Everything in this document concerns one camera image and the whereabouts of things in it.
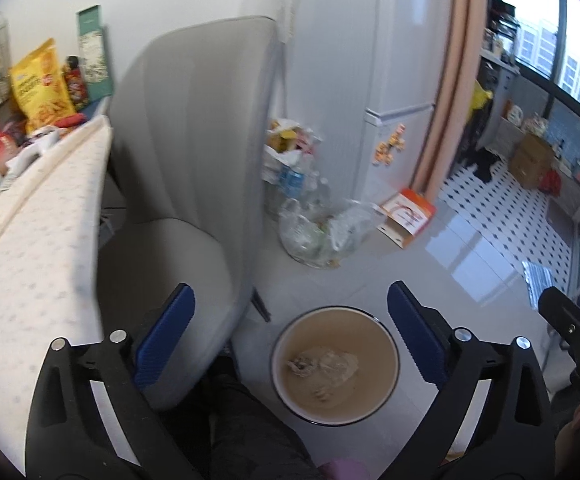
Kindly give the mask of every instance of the floor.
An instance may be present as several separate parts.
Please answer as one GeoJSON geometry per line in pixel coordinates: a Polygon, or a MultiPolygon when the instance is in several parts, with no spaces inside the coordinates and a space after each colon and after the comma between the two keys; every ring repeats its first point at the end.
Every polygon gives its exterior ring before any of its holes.
{"type": "MultiPolygon", "coordinates": [[[[262,258],[255,284],[272,314],[266,324],[250,308],[233,336],[244,383],[281,420],[295,429],[318,465],[354,458],[378,478],[415,430],[436,395],[425,383],[387,313],[388,287],[403,280],[419,301],[438,309],[451,326],[465,326],[478,338],[509,343],[524,335],[542,361],[546,322],[534,312],[522,276],[460,214],[438,202],[438,213],[407,250],[378,231],[338,269],[316,270],[285,254],[266,219],[262,258]],[[396,339],[401,370],[396,390],[368,419],[343,428],[311,425],[292,415],[277,399],[269,377],[269,356],[281,330],[318,306],[346,304],[382,320],[396,339]]],[[[473,406],[454,450],[464,449],[478,419],[486,388],[476,390],[473,406]]]]}
{"type": "Polygon", "coordinates": [[[507,171],[505,160],[492,168],[484,184],[471,169],[449,177],[439,197],[467,220],[520,274],[522,262],[552,270],[554,285],[565,292],[569,284],[571,249],[545,220],[549,197],[523,189],[507,171]]]}

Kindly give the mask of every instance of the metal bolt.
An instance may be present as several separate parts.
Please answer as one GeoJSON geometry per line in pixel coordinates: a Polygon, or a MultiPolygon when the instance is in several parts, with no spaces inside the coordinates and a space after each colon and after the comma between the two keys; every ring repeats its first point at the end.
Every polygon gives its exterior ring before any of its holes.
{"type": "Polygon", "coordinates": [[[454,331],[454,336],[464,343],[472,339],[472,333],[467,328],[457,328],[454,331]]]}
{"type": "Polygon", "coordinates": [[[523,348],[524,350],[527,350],[530,346],[532,346],[530,340],[527,339],[526,337],[517,337],[516,344],[521,348],[523,348]]]}
{"type": "Polygon", "coordinates": [[[112,343],[121,343],[121,341],[126,340],[127,335],[128,334],[126,334],[125,330],[115,330],[110,334],[110,341],[112,341],[112,343]]]}
{"type": "Polygon", "coordinates": [[[61,350],[65,346],[65,339],[63,337],[58,337],[50,343],[50,348],[52,350],[61,350]]]}

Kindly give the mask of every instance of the chair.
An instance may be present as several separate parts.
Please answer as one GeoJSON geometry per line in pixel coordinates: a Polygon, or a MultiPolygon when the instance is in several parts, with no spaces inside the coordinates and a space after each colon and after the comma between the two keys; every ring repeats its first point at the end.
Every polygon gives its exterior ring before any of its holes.
{"type": "Polygon", "coordinates": [[[99,254],[105,333],[137,326],[179,282],[196,296],[195,317],[144,391],[154,409],[192,389],[253,296],[278,59],[268,18],[183,28],[145,48],[112,100],[112,162],[128,220],[99,254]]]}

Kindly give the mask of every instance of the chair backrest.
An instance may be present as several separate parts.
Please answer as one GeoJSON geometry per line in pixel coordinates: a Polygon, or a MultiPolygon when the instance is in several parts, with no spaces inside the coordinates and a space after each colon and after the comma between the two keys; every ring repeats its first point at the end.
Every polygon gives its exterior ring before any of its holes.
{"type": "Polygon", "coordinates": [[[131,222],[176,218],[223,247],[235,294],[262,227],[261,160],[276,23],[251,17],[152,41],[117,86],[112,159],[131,222]]]}

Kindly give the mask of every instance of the chair leg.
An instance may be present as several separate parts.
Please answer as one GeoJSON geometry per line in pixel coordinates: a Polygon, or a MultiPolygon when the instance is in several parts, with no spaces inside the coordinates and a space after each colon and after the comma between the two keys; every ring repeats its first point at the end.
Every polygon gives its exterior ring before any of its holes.
{"type": "Polygon", "coordinates": [[[268,309],[266,309],[265,303],[263,303],[261,296],[259,296],[258,290],[254,289],[254,291],[252,292],[252,300],[251,301],[252,301],[252,304],[254,305],[254,308],[257,310],[257,312],[263,318],[263,321],[265,321],[266,323],[269,323],[272,320],[272,317],[270,316],[268,309]]]}

